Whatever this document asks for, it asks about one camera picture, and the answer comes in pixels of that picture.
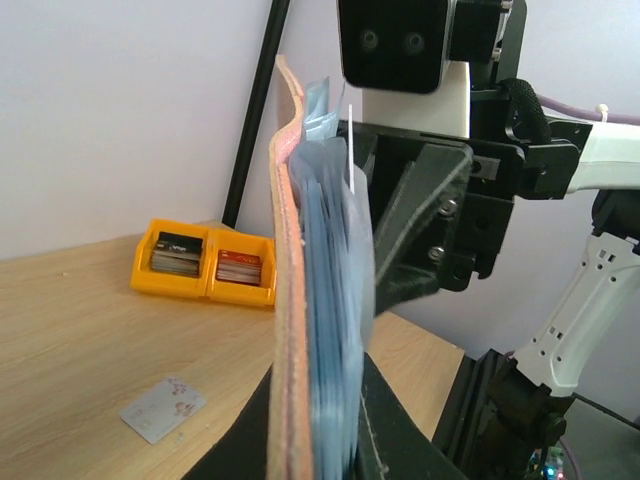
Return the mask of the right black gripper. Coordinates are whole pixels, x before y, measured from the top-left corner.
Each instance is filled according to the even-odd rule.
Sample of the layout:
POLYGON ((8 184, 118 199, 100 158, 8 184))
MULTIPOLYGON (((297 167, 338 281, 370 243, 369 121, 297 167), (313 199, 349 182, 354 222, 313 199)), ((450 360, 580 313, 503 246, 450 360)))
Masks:
MULTIPOLYGON (((522 152, 504 144, 353 125, 375 250, 375 314, 491 275, 522 152)), ((339 134, 347 136, 340 121, 339 134)))

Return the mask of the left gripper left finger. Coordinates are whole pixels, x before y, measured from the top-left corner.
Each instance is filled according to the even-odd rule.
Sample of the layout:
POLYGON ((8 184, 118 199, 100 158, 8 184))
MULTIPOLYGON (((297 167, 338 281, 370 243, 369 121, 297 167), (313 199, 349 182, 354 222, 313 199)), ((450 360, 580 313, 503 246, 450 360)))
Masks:
POLYGON ((229 429, 183 476, 184 480, 266 478, 269 398, 268 369, 229 429))

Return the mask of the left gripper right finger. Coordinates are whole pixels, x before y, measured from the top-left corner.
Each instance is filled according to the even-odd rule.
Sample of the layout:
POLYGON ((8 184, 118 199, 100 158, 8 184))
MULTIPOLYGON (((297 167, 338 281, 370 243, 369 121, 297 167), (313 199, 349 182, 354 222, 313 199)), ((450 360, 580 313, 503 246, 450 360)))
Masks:
POLYGON ((434 446, 364 355, 354 477, 362 480, 455 480, 465 475, 434 446))

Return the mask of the pink leather card holder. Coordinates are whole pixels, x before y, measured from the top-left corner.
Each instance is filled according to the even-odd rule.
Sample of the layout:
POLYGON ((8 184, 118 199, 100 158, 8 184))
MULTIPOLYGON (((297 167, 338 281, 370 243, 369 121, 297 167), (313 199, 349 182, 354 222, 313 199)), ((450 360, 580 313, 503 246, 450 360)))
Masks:
POLYGON ((375 318, 365 173, 348 184, 327 80, 303 86, 275 61, 278 129, 269 144, 276 247, 275 353, 266 475, 346 479, 358 449, 364 355, 375 318))

